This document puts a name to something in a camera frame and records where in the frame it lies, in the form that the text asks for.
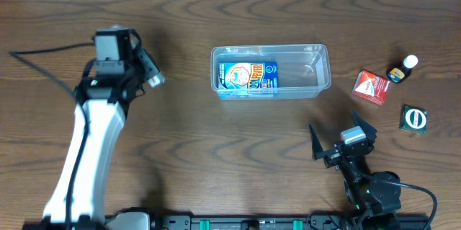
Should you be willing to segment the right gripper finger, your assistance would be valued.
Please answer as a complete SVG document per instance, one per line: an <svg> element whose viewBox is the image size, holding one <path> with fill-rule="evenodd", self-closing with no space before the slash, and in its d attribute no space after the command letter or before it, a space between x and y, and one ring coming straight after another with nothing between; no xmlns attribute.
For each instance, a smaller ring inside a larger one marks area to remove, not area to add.
<svg viewBox="0 0 461 230"><path fill-rule="evenodd" d="M312 159L316 161L324 157L323 155L324 150L311 124L309 125L309 129L310 129L310 135L311 135Z"/></svg>
<svg viewBox="0 0 461 230"><path fill-rule="evenodd" d="M355 110L351 110L352 120L356 126L359 126L365 133L367 137L375 137L377 130L372 127L369 123L363 120Z"/></svg>

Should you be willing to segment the white blue medicine box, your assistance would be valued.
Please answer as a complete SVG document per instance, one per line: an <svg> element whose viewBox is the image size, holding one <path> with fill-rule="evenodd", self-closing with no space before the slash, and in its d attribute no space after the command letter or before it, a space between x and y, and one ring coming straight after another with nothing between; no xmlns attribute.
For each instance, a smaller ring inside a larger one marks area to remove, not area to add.
<svg viewBox="0 0 461 230"><path fill-rule="evenodd" d="M151 88L155 88L159 85L162 85L165 82L165 77L163 74L156 74L147 80Z"/></svg>

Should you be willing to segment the red white medicine box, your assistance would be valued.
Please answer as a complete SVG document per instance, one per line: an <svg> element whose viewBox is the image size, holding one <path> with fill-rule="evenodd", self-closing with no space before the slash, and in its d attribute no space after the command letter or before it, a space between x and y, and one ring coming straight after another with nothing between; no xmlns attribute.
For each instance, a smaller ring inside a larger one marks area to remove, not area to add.
<svg viewBox="0 0 461 230"><path fill-rule="evenodd" d="M359 72L352 94L376 105L383 105L390 81L366 70Z"/></svg>

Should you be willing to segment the blue fever patch box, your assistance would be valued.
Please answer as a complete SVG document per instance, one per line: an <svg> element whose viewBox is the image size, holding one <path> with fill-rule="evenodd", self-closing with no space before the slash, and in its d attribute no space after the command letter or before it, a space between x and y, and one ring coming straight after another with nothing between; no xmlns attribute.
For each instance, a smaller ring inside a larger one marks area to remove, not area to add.
<svg viewBox="0 0 461 230"><path fill-rule="evenodd" d="M247 95L270 92L278 87L278 65L266 62L220 62L218 88Z"/></svg>

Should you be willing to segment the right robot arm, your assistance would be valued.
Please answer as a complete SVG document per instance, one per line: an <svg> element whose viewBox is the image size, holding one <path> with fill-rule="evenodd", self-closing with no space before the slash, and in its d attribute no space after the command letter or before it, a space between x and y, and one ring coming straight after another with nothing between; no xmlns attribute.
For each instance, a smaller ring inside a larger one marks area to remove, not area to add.
<svg viewBox="0 0 461 230"><path fill-rule="evenodd" d="M340 141L332 149L323 149L309 126L312 159L322 159L325 167L343 175L348 201L357 209L339 221L340 229L399 229L395 212L401 208L400 178L393 172L372 173L365 156L374 150L377 130L352 111L354 127L340 133Z"/></svg>

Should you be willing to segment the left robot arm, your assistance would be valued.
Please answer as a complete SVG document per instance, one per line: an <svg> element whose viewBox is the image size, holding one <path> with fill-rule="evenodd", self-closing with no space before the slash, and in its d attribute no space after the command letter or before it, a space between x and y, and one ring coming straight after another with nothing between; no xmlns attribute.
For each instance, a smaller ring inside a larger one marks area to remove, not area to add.
<svg viewBox="0 0 461 230"><path fill-rule="evenodd" d="M134 29L114 26L95 32L95 58L67 92L76 102L71 143L58 184L42 219L24 229L151 229L150 213L135 208L107 216L104 197L115 144L130 103L144 84L165 78Z"/></svg>

